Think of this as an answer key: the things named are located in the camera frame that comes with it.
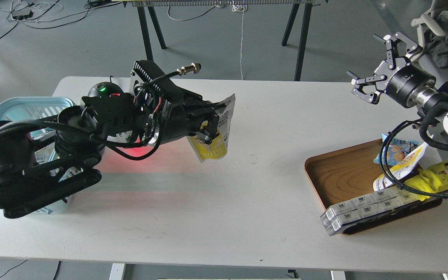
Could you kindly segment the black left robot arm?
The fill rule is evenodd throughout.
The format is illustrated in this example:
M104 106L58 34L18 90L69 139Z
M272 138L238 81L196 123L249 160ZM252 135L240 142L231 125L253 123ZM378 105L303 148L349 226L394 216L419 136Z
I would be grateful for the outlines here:
M124 91L112 82L91 87L80 104L39 119L0 119L0 209L16 219L101 181L95 166L104 150L131 161L149 158L162 144L220 138L225 101L212 103L171 78L197 74L199 63L163 72L153 61L134 62Z

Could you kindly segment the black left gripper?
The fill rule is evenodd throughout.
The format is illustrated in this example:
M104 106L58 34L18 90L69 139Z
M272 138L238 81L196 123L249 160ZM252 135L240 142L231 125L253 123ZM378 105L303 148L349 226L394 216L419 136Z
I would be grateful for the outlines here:
M147 86L147 89L155 98L162 98L160 106L152 105L161 114L160 144L191 136L210 145L220 136L217 118L226 108L226 101L204 101L200 94L175 85Z

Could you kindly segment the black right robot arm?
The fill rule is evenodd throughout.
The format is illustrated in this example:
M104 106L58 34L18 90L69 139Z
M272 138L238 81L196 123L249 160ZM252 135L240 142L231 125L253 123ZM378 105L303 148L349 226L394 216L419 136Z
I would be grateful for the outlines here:
M375 38L386 47L386 58L370 77L351 71L352 94L377 104L388 95L404 108L416 107L422 118L419 134L429 146L448 151L448 82L436 88L435 76L412 63L423 48L401 32Z

